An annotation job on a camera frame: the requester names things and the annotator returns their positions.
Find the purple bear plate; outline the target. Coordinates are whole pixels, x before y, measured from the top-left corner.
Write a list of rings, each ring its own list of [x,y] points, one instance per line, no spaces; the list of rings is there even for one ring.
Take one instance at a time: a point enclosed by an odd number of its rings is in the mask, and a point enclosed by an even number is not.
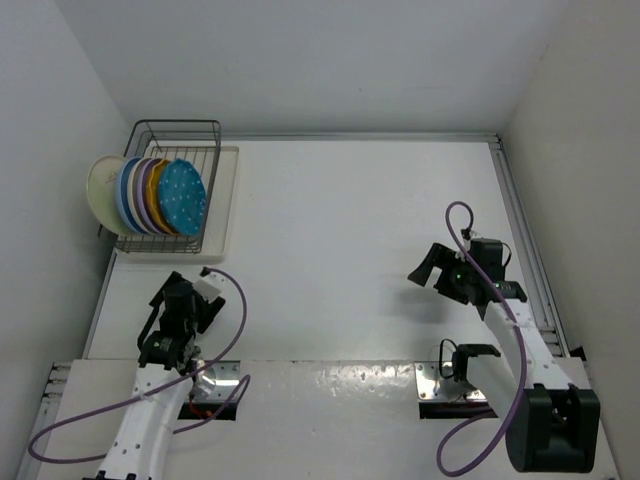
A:
[[[156,222],[151,218],[151,215],[148,211],[147,201],[146,201],[146,189],[147,189],[147,181],[150,175],[150,170],[153,166],[155,166],[160,161],[159,158],[147,157],[144,158],[139,167],[137,168],[135,174],[135,185],[136,185],[136,194],[137,194],[137,205],[138,205],[138,213],[141,216],[141,219],[150,234],[160,234],[161,230]]]

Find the teal polka dot plate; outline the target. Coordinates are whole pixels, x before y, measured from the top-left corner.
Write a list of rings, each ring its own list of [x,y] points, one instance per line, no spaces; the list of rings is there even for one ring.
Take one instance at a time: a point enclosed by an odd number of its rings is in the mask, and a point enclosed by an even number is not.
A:
[[[158,201],[164,219],[182,236],[200,233],[207,192],[197,169],[184,159],[170,161],[158,183]]]

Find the yellow polka dot plate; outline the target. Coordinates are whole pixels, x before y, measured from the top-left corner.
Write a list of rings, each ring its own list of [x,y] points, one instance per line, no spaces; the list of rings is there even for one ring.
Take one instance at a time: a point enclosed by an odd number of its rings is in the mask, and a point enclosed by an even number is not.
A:
[[[147,182],[147,198],[148,205],[151,211],[151,218],[158,225],[159,229],[166,235],[173,234],[170,224],[165,220],[160,207],[160,201],[158,197],[158,186],[160,177],[170,163],[168,159],[159,159],[151,168],[149,179]]]

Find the cream floral plate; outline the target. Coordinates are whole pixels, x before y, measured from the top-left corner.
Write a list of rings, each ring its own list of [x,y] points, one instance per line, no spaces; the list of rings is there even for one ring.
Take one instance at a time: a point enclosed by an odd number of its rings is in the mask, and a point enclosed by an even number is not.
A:
[[[97,159],[89,169],[86,196],[89,207],[98,222],[116,235],[129,232],[123,222],[116,201],[116,179],[125,159],[106,155]]]

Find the light blue plate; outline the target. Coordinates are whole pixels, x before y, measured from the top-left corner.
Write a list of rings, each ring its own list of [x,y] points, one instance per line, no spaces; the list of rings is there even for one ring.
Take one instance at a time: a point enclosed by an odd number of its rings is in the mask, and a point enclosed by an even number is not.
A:
[[[125,161],[123,166],[120,168],[117,177],[116,177],[116,206],[118,212],[125,223],[125,225],[133,231],[135,234],[142,234],[143,230],[136,223],[131,213],[129,202],[128,202],[128,176],[137,161],[140,160],[140,157],[133,157]]]

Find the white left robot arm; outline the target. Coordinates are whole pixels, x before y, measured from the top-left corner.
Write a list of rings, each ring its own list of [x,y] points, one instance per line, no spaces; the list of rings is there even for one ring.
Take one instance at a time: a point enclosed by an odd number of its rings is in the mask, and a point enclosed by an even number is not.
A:
[[[97,479],[159,479],[180,410],[198,366],[196,337],[225,305],[225,280],[205,269],[192,282],[171,273],[150,302],[138,339],[139,357],[132,395]]]

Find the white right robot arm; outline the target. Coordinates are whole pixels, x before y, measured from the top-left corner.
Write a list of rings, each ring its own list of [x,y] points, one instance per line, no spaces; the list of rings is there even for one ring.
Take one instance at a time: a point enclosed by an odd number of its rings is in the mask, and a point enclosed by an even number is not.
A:
[[[565,373],[543,340],[524,289],[505,278],[508,259],[498,240],[476,238],[466,258],[431,246],[409,281],[473,306],[494,336],[490,343],[456,343],[449,360],[416,367],[421,414],[501,419],[500,434],[521,473],[589,473],[596,458],[600,402]]]

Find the cream bear plate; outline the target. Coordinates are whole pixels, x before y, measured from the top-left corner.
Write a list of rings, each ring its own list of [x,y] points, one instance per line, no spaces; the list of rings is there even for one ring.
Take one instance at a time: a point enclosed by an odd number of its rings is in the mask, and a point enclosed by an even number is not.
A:
[[[137,207],[136,207],[136,200],[137,200],[137,193],[136,193],[136,181],[135,181],[135,173],[136,173],[136,169],[139,166],[140,162],[142,160],[142,157],[134,157],[132,158],[129,162],[128,162],[128,175],[127,175],[127,179],[126,179],[126,193],[127,193],[127,202],[128,202],[128,206],[129,206],[129,211],[131,213],[131,216],[134,220],[134,223],[137,226],[137,229],[139,230],[139,232],[144,235],[144,234],[148,234],[148,230],[146,229],[146,226],[144,224],[144,222],[142,221]]]

